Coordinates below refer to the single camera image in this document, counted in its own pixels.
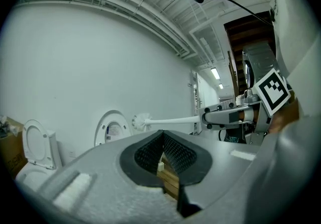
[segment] toilet bowl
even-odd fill
[[[110,110],[98,122],[94,146],[113,142],[131,135],[130,126],[123,114],[117,110]]]
[[[46,130],[36,120],[29,120],[24,125],[22,136],[28,163],[17,174],[16,181],[37,191],[57,169],[62,167],[56,133]]]

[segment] cardboard box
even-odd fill
[[[0,157],[8,169],[9,174],[14,179],[19,171],[26,165],[28,160],[25,158],[22,142],[22,129],[24,125],[7,118],[11,125],[19,127],[18,136],[8,133],[8,136],[0,139]]]

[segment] ceiling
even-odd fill
[[[235,0],[245,6],[267,0]],[[233,95],[229,72],[228,40],[219,39],[226,34],[217,34],[216,16],[235,6],[224,0],[19,0],[19,4],[71,3],[95,7],[113,12],[134,21],[168,43],[173,52],[213,86],[219,97]],[[210,69],[216,67],[221,79],[216,80]]]

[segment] cable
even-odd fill
[[[267,22],[266,20],[262,19],[261,17],[257,16],[254,12],[250,11],[249,9],[246,9],[245,7],[241,6],[240,4],[238,4],[237,2],[233,1],[233,0],[227,0],[230,1],[231,3],[236,4],[238,7],[241,7],[242,9],[246,10],[247,12],[249,12],[250,14],[252,14],[254,17],[256,17],[257,19],[259,19],[261,22],[273,26],[271,23]]]

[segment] ceiling light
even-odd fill
[[[213,75],[214,75],[214,77],[215,77],[216,79],[220,79],[220,75],[219,75],[219,73],[217,72],[217,69],[216,69],[216,68],[211,69],[211,71],[212,71],[212,73],[213,73]]]

